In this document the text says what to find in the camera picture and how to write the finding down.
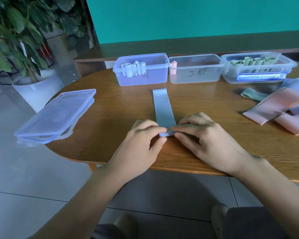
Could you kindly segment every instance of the white shoe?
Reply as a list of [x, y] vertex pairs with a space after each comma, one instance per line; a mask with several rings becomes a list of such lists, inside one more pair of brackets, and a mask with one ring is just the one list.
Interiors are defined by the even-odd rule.
[[137, 238], [137, 224], [134, 217], [128, 214], [123, 214], [116, 219], [114, 225], [123, 232], [127, 239]]
[[224, 204], [216, 204], [211, 209], [211, 224], [218, 239], [223, 239], [223, 226], [229, 207]]

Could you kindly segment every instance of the pants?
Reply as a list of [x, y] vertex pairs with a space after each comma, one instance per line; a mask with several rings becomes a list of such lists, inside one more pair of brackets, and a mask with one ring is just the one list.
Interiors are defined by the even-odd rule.
[[[98, 225], [93, 239], [127, 239], [114, 224]], [[226, 214], [223, 239], [287, 239], [280, 225], [264, 207], [230, 208]]]

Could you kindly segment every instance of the flower pot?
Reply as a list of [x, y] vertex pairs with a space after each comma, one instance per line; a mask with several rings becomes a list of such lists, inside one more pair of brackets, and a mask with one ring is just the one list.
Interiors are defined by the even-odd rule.
[[29, 77], [19, 77], [13, 81], [12, 86], [38, 113], [64, 84], [59, 74], [54, 69], [42, 70], [39, 82], [31, 84]]

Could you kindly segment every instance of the teal wall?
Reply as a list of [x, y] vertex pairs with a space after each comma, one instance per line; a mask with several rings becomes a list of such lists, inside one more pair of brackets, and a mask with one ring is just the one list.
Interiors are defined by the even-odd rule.
[[299, 0], [87, 0], [100, 44], [299, 30]]

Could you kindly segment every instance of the pink resistance band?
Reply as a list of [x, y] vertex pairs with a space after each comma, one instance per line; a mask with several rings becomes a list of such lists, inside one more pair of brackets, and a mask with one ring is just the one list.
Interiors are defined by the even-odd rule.
[[292, 116], [285, 113], [298, 105], [299, 92], [284, 87], [267, 96], [243, 115], [260, 125], [274, 119], [295, 135], [299, 135], [299, 115]]

